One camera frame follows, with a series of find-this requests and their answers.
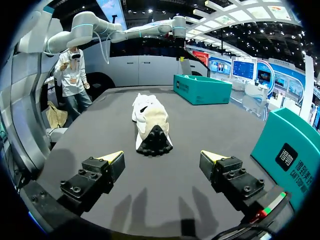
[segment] gray table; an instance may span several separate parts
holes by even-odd
[[[154,94],[169,115],[173,150],[146,157],[135,151],[137,128],[131,120],[138,93]],[[210,239],[243,217],[222,193],[215,193],[199,169],[201,150],[237,156],[265,188],[274,183],[250,158],[265,122],[232,103],[192,106],[170,87],[108,90],[69,127],[53,148],[38,182],[54,198],[89,156],[124,151],[126,168],[110,194],[103,194],[82,217],[102,227],[132,235],[181,235],[181,220],[191,219],[199,238]],[[289,206],[279,226],[292,215]]]

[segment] man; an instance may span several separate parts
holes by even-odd
[[[87,82],[83,51],[74,46],[62,53],[55,65],[54,77],[61,80],[67,111],[75,120],[92,104],[85,91],[90,85]]]

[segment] screw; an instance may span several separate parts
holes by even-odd
[[[91,179],[95,179],[96,177],[97,177],[97,174],[96,174],[96,173],[91,173],[91,174],[90,174],[90,178],[91,178]]]
[[[36,202],[38,201],[38,198],[37,198],[36,196],[33,196],[33,197],[31,198],[31,200],[32,200],[32,202],[36,203]]]
[[[75,187],[72,188],[72,190],[73,190],[75,193],[80,193],[81,188],[78,187],[78,186],[75,186]]]
[[[233,171],[229,172],[228,176],[229,177],[233,177],[235,175],[235,173]]]
[[[78,173],[79,173],[80,175],[83,175],[83,174],[86,173],[86,171],[85,171],[84,169],[79,169]]]
[[[246,172],[247,172],[247,170],[246,170],[245,168],[241,168],[241,169],[240,169],[240,173],[241,173],[241,174],[245,174]]]
[[[243,188],[243,190],[244,190],[246,193],[248,193],[248,192],[251,191],[251,187],[245,186],[245,187]]]

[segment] car wheel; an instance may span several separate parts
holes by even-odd
[[[115,87],[115,83],[111,78],[100,72],[87,74],[86,80],[90,84],[90,88],[86,92],[92,97],[92,101],[96,100],[106,90]]]

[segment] jeans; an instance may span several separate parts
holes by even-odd
[[[67,111],[73,121],[92,104],[85,90],[75,95],[64,97],[64,100]]]

